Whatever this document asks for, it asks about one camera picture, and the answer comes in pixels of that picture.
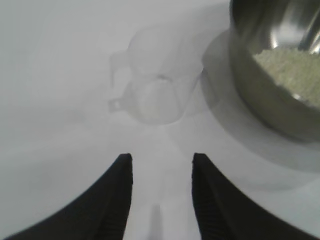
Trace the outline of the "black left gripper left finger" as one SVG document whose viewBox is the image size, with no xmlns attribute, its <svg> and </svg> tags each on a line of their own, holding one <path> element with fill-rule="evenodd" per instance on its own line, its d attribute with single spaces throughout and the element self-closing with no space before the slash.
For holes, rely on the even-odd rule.
<svg viewBox="0 0 320 240">
<path fill-rule="evenodd" d="M 85 192 L 10 240 L 121 240 L 132 203 L 133 159 L 122 153 Z"/>
</svg>

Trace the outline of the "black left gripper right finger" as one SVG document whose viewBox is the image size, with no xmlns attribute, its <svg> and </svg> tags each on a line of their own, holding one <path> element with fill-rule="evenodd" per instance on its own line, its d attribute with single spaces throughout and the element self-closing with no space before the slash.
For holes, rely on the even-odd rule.
<svg viewBox="0 0 320 240">
<path fill-rule="evenodd" d="M 192 203 L 203 240 L 314 240 L 241 192 L 204 153 L 192 160 Z"/>
</svg>

